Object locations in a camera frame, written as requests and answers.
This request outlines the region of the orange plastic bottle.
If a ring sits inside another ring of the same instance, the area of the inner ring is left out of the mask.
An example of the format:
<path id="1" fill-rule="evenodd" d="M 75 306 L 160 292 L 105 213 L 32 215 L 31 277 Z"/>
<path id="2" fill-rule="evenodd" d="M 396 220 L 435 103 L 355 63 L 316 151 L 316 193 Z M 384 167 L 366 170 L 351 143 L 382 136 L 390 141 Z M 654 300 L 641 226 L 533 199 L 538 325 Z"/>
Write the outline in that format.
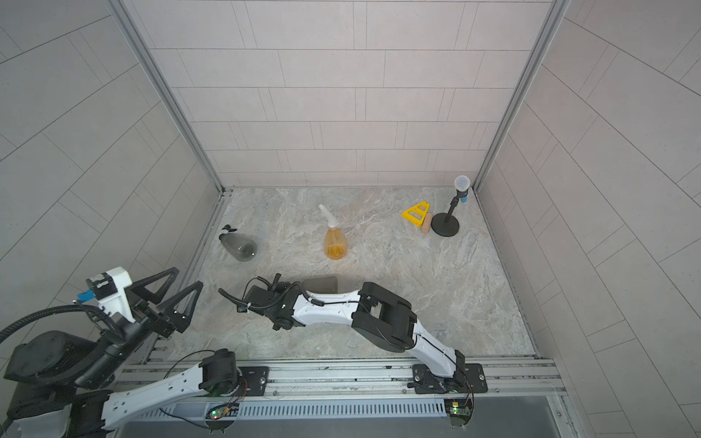
<path id="1" fill-rule="evenodd" d="M 349 250 L 348 241 L 341 229 L 329 228 L 323 242 L 323 252 L 331 260 L 341 260 Z"/>

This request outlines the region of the black white spray nozzle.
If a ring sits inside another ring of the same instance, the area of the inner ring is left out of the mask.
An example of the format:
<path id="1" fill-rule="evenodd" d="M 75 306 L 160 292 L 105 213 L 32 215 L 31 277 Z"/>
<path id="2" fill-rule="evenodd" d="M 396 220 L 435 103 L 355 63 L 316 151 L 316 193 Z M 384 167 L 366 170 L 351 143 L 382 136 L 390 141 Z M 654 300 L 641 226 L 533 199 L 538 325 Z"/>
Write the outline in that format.
<path id="1" fill-rule="evenodd" d="M 226 224 L 226 225 L 222 228 L 222 230 L 220 231 L 220 233 L 219 233 L 219 235 L 218 235 L 218 238 L 222 238 L 222 237 L 224 237 L 225 235 L 228 235 L 228 234 L 231 234 L 231 233 L 235 233 L 236 231 L 237 231 L 237 228 L 233 228 L 232 226 L 230 226 L 230 224 Z"/>

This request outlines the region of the clear spray nozzle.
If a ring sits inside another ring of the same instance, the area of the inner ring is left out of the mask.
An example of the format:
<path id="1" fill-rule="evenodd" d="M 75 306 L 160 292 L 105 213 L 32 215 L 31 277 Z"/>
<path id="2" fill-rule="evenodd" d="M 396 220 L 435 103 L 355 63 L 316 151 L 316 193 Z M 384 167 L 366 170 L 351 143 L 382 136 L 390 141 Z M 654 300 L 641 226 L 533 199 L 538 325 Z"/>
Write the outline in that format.
<path id="1" fill-rule="evenodd" d="M 321 210 L 321 213 L 324 215 L 325 219 L 327 220 L 328 228 L 336 229 L 339 227 L 340 223 L 339 223 L 338 219 L 332 214 L 332 212 L 324 204 L 319 204 L 319 210 Z"/>

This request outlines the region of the dark grey bottle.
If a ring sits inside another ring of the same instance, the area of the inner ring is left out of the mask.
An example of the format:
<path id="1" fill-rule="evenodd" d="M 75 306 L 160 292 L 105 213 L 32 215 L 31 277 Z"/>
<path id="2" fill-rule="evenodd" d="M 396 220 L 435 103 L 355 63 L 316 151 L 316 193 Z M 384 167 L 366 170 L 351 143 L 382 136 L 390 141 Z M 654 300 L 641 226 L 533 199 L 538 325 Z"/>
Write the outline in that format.
<path id="1" fill-rule="evenodd" d="M 302 281 L 302 286 L 313 294 L 337 294 L 339 280 L 335 276 L 312 277 Z"/>

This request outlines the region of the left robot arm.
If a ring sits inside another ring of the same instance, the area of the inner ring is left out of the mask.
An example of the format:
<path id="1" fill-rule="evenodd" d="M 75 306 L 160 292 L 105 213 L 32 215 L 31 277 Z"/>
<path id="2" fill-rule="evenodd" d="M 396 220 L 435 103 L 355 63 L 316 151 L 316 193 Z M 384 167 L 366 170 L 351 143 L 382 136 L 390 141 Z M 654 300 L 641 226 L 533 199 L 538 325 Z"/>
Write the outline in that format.
<path id="1" fill-rule="evenodd" d="M 196 281 L 169 296 L 178 274 L 177 268 L 168 268 L 131 281 L 124 268 L 113 268 L 86 281 L 96 305 L 76 299 L 3 328 L 6 341 L 26 326 L 60 314 L 83 314 L 104 325 L 97 341 L 51 330 L 13 350 L 4 378 L 16 388 L 1 433 L 16 425 L 23 437 L 105 437 L 141 414 L 185 398 L 235 394 L 243 377 L 235 353 L 227 349 L 210 350 L 197 365 L 139 389 L 110 388 L 122 364 L 153 333 L 167 337 L 189 328 L 203 284 Z"/>

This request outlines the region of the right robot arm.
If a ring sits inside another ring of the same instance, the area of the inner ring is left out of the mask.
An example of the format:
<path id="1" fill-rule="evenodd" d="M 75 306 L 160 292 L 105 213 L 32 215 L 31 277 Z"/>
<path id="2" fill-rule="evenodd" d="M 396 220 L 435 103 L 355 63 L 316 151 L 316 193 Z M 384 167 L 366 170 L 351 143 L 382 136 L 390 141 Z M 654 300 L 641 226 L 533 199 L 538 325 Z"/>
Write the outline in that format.
<path id="1" fill-rule="evenodd" d="M 274 330 L 291 330 L 316 324 L 348 326 L 376 347 L 407 353 L 427 371 L 414 379 L 419 393 L 469 393 L 465 356 L 445 346 L 424 327 L 406 299 L 372 282 L 348 293 L 322 294 L 308 291 L 297 281 L 253 286 L 238 299 L 219 293 L 237 305 L 272 321 Z"/>

